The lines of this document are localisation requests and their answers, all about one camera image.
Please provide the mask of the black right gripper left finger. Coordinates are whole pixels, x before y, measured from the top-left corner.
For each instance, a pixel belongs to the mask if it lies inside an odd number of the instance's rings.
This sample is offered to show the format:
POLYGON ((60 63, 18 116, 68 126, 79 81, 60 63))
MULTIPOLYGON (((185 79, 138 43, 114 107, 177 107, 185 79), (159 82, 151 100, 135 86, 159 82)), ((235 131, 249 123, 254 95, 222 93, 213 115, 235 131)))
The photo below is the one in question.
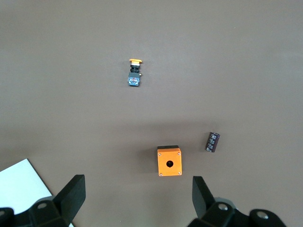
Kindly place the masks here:
POLYGON ((86 199, 85 176, 75 175, 56 195, 36 201, 29 209, 15 214, 0 209, 2 227, 68 227, 86 199))

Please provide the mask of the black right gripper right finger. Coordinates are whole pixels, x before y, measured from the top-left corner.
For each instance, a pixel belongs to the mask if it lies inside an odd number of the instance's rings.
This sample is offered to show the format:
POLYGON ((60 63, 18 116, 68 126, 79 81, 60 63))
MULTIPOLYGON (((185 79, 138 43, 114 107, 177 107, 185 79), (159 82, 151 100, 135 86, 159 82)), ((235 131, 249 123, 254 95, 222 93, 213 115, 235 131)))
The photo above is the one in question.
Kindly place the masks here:
POLYGON ((190 227, 284 227, 285 223, 269 210, 254 209, 249 215, 241 213, 227 199, 215 198, 203 177, 194 176, 192 202, 197 218, 190 227))

